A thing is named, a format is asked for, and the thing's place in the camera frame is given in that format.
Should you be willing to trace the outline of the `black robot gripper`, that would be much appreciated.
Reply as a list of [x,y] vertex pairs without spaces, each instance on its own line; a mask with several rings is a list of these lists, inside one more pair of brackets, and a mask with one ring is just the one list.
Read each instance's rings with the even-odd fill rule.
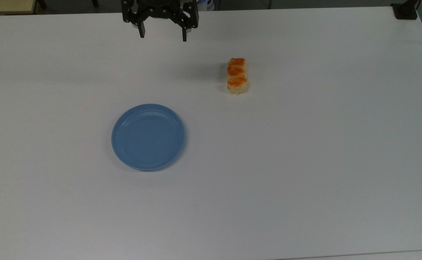
[[144,21],[148,18],[167,19],[182,28],[182,40],[187,41],[189,29],[198,28],[199,14],[195,0],[122,0],[123,21],[138,28],[145,38]]

